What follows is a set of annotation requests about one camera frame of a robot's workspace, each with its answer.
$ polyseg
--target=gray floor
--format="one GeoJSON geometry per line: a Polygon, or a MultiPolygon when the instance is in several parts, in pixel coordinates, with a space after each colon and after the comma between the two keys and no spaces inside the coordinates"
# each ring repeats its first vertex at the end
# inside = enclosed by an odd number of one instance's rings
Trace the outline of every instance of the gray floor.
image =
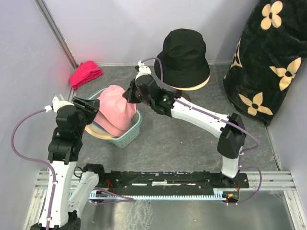
{"type": "MultiPolygon", "coordinates": [[[[223,90],[222,81],[228,65],[210,66],[210,69],[209,83],[199,90],[188,92],[192,102],[221,114],[237,112],[223,90]]],[[[127,89],[130,80],[137,74],[134,67],[102,67],[102,70],[104,75],[78,89],[78,97],[87,98],[112,84],[127,89]]],[[[222,157],[216,150],[218,139],[210,133],[187,122],[158,115],[144,104],[139,104],[138,109],[143,115],[143,123],[140,135],[132,143],[119,149],[85,132],[78,165],[99,163],[104,165],[106,171],[218,172],[221,169],[222,157]]],[[[242,117],[247,131],[260,141],[259,149],[244,155],[243,167],[253,165],[264,171],[277,170],[265,126],[259,121],[242,117]]],[[[247,138],[245,147],[254,144],[247,138]]]]}
{"type": "Polygon", "coordinates": [[[87,203],[87,230],[295,230],[282,191],[260,192],[248,203],[227,207],[214,201],[138,200],[87,203]]]}

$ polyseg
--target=metal corner post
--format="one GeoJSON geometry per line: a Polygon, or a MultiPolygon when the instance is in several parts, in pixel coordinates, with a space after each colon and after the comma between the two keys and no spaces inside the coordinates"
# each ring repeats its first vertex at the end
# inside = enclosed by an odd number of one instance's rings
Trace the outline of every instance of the metal corner post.
{"type": "Polygon", "coordinates": [[[59,45],[61,46],[63,52],[65,53],[68,61],[70,62],[71,66],[73,67],[73,69],[76,69],[78,67],[78,64],[76,62],[76,60],[74,59],[73,55],[71,54],[71,51],[69,50],[65,39],[61,33],[61,31],[59,30],[59,28],[57,27],[57,25],[55,24],[52,15],[45,3],[44,0],[34,0],[36,5],[38,6],[39,10],[41,11],[41,13],[43,14],[48,26],[50,27],[52,33],[54,34],[56,40],[58,41],[59,45]]]}

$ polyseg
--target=laundry basket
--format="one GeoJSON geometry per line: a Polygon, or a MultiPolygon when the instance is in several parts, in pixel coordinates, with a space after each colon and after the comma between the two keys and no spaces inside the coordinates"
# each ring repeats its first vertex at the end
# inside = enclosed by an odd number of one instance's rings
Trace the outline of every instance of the laundry basket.
{"type": "MultiPolygon", "coordinates": [[[[103,90],[106,90],[106,88],[101,89],[97,91],[96,93],[92,94],[91,96],[88,97],[88,99],[97,99],[103,90]]],[[[107,140],[107,141],[113,143],[119,148],[124,148],[127,145],[129,145],[140,134],[142,114],[140,113],[138,109],[136,110],[136,114],[133,116],[131,122],[133,123],[133,126],[126,133],[124,133],[121,137],[115,138],[112,140],[107,140]]]]}

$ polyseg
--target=basket rim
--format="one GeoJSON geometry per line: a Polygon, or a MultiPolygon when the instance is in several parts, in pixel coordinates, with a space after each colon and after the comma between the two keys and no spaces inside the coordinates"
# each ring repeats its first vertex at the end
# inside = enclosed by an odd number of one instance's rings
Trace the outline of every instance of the basket rim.
{"type": "MultiPolygon", "coordinates": [[[[102,92],[103,90],[106,90],[106,89],[107,88],[103,88],[103,89],[98,90],[97,92],[95,92],[91,96],[89,96],[87,98],[87,100],[92,99],[97,94],[99,94],[100,92],[102,92]]],[[[110,139],[110,140],[108,140],[109,142],[120,142],[120,141],[122,141],[122,139],[124,139],[129,133],[134,132],[140,126],[140,124],[142,122],[142,113],[138,109],[136,110],[136,112],[137,112],[137,114],[139,116],[138,121],[130,129],[128,129],[123,135],[121,135],[118,138],[110,139]]]]}

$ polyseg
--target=black wire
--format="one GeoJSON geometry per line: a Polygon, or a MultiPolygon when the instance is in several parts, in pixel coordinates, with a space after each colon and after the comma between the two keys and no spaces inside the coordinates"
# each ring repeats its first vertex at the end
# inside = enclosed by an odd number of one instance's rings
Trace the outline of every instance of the black wire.
{"type": "Polygon", "coordinates": [[[81,167],[79,167],[79,166],[77,166],[76,168],[73,170],[73,174],[75,175],[75,177],[77,177],[77,178],[81,179],[82,174],[83,174],[83,170],[82,170],[82,168],[81,168],[81,167]],[[77,176],[77,175],[76,175],[76,172],[75,172],[75,171],[76,171],[76,168],[81,169],[81,172],[82,172],[82,173],[81,173],[81,175],[80,175],[80,176],[77,176]]]}

